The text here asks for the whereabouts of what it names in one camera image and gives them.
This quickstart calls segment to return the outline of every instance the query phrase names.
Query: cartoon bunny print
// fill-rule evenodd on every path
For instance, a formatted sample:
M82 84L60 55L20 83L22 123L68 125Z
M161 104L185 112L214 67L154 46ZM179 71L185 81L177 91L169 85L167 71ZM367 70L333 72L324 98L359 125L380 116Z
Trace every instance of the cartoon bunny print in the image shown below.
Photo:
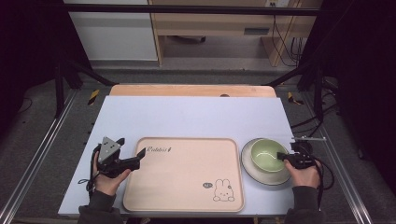
M231 187L230 180L218 179L216 181L215 197L213 201L233 202L234 200L235 198L233 197L233 188Z

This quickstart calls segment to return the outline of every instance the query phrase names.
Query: hand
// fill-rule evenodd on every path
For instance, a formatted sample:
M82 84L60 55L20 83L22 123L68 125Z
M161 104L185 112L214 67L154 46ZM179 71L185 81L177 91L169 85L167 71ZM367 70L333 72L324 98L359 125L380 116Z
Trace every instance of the hand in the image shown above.
M319 184L319 174L315 166L310 166L303 170L298 170L294 168L288 160L284 160L286 168L289 170L291 178L293 179L293 185L298 186L308 186L316 189Z
M99 152L95 153L95 158L93 159L93 173L97 173L97 160L98 160ZM113 196L116 194L117 189L120 186L120 183L128 177L131 170L127 169L122 174L115 178L109 178L105 175L99 175L95 178L95 189L99 190L109 196Z

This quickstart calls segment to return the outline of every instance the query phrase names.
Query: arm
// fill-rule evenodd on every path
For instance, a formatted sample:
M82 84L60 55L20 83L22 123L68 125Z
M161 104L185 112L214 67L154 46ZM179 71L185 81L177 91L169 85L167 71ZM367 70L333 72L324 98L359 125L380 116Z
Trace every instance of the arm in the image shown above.
M97 172L96 161L98 153L95 154L93 163L93 172ZM108 178L105 175L99 175L95 179L95 190L90 199L90 203L81 206L79 211L78 224L123 224L120 216L120 210L113 208L114 200L116 199L117 189L120 183L128 177L131 170L125 170L116 178Z
M294 208L289 209L285 217L285 224L321 224L325 223L325 214L318 208L319 185L318 171L315 167L297 170L285 160L293 180Z

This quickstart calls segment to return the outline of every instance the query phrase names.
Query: white table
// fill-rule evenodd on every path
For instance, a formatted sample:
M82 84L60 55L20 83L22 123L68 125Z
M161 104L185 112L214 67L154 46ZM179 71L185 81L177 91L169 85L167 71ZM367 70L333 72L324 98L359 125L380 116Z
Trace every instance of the white table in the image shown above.
M88 204L85 185L92 150L104 136L125 138L120 158L134 154L136 142L148 136L225 137L242 150L254 138L270 138L290 150L293 140L283 105L278 98L261 97L186 97L186 96L107 96L87 146L64 196L60 215L78 216L78 207ZM122 206L123 182L114 203L122 214L131 217L263 217L284 215L293 206L291 181L266 186L242 169L245 207L237 213L128 212Z

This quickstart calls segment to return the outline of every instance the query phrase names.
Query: wooden tray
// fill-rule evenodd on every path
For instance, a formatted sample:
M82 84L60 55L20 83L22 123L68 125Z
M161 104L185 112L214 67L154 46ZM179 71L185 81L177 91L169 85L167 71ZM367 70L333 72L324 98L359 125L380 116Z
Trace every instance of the wooden tray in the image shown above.
M244 206L239 151L226 138L139 140L146 148L123 198L129 211L237 212Z

